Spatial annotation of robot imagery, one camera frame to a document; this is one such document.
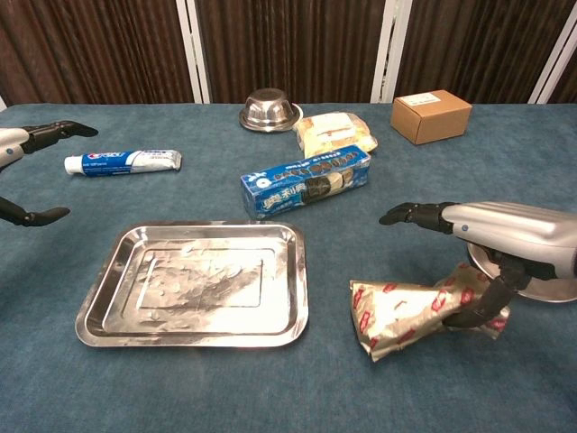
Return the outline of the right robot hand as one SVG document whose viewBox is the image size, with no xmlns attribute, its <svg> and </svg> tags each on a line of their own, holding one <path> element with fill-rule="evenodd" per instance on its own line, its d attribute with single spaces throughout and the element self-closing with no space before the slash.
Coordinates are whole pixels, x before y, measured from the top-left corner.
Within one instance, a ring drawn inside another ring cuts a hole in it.
<svg viewBox="0 0 577 433">
<path fill-rule="evenodd" d="M 495 318 L 533 279 L 576 279 L 576 215 L 508 202 L 399 204 L 379 223 L 412 223 L 483 249 L 499 267 L 482 296 L 445 318 L 448 327 L 479 327 Z"/>
</svg>

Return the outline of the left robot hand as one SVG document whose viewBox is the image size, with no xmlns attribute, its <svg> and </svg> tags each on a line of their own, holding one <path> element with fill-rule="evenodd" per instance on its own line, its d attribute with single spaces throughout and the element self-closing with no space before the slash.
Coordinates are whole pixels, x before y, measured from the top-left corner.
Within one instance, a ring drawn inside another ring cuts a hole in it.
<svg viewBox="0 0 577 433">
<path fill-rule="evenodd" d="M 1 170 L 19 161 L 25 154 L 45 149 L 61 139 L 72 136 L 92 137 L 97 129 L 74 121 L 1 128 Z M 47 226 L 67 216 L 67 207 L 54 207 L 42 212 L 28 212 L 6 198 L 1 198 L 1 219 L 15 226 Z"/>
</svg>

